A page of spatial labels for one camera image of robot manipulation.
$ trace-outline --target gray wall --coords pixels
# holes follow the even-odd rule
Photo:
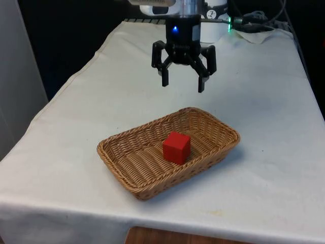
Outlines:
[[[0,160],[47,103],[15,0],[0,0]]]

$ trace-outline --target dark background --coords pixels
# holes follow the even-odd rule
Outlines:
[[[242,13],[263,10],[273,17],[278,0],[235,0]],[[19,0],[22,16],[49,99],[100,48],[107,35],[138,9],[113,0]],[[302,46],[311,85],[325,115],[324,0],[288,0],[287,11]],[[238,16],[229,0],[229,14]]]

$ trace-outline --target wicker basket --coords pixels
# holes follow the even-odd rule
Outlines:
[[[163,158],[171,131],[191,137],[191,155],[182,166]],[[128,191],[147,200],[220,162],[239,141],[235,130],[212,115],[185,108],[103,140],[97,152]]]

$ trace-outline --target table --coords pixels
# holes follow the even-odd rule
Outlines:
[[[35,117],[0,163],[6,244],[123,243],[141,226],[255,243],[325,243],[325,124],[293,40],[261,45],[232,32],[218,71],[197,93],[190,67],[170,85],[150,67],[164,26],[122,23]],[[184,107],[235,128],[241,143],[219,165],[138,201],[96,153],[104,138]]]
[[[128,231],[125,244],[249,244],[200,235],[133,227]]]

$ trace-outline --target red cube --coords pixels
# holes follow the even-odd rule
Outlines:
[[[183,165],[191,154],[191,138],[172,131],[162,144],[164,159],[178,165]]]

